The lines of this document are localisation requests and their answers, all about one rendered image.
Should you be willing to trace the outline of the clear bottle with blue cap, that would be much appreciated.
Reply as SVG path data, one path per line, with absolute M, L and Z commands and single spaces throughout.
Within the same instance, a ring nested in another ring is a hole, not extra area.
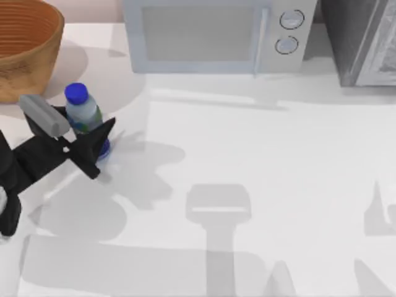
M 103 124 L 103 116 L 85 84 L 74 82 L 65 90 L 67 119 L 75 134 L 87 134 Z

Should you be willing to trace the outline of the wooden basket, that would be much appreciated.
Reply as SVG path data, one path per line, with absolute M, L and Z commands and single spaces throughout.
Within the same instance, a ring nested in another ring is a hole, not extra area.
M 44 0 L 0 0 L 0 103 L 44 93 L 64 25 L 60 10 Z

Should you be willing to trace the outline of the microwave oven door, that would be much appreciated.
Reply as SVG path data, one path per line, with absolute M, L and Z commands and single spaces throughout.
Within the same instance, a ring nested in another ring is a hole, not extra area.
M 264 0 L 122 0 L 136 73 L 257 73 Z

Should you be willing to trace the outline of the small microwave knob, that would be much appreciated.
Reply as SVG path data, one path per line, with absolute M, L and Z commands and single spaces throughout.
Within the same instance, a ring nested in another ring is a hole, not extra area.
M 275 50 L 282 55 L 294 53 L 299 47 L 299 41 L 293 36 L 280 38 L 275 43 Z

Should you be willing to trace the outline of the large microwave knob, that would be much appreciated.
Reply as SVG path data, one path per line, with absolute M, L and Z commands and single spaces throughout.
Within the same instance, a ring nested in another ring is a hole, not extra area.
M 280 16 L 280 25 L 285 30 L 295 30 L 302 26 L 304 20 L 305 15 L 301 10 L 288 10 Z

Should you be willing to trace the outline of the pale microwave oven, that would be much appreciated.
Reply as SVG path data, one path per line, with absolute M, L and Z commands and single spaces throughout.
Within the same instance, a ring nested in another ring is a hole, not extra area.
M 300 69 L 316 9 L 317 0 L 264 0 L 268 17 L 265 26 L 264 42 L 259 74 L 292 73 Z M 302 26 L 295 30 L 285 30 L 280 25 L 280 16 L 288 10 L 298 9 L 305 15 Z M 278 39 L 293 36 L 299 41 L 298 49 L 282 55 L 275 50 Z

